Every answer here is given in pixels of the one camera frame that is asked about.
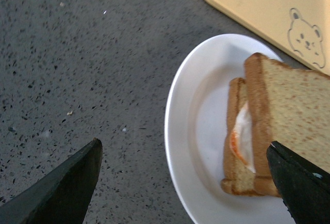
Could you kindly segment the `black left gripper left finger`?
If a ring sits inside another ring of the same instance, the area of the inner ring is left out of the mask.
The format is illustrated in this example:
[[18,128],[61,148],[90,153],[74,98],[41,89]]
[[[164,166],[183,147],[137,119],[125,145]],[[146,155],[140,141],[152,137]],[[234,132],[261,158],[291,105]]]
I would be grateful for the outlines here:
[[83,223],[98,182],[102,142],[93,139],[1,206],[1,223]]

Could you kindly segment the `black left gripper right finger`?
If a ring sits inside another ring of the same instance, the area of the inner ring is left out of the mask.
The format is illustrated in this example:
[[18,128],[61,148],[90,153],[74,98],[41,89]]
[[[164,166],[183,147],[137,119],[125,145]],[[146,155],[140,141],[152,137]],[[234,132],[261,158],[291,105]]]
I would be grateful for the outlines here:
[[329,173],[277,141],[268,147],[267,160],[295,223],[329,223]]

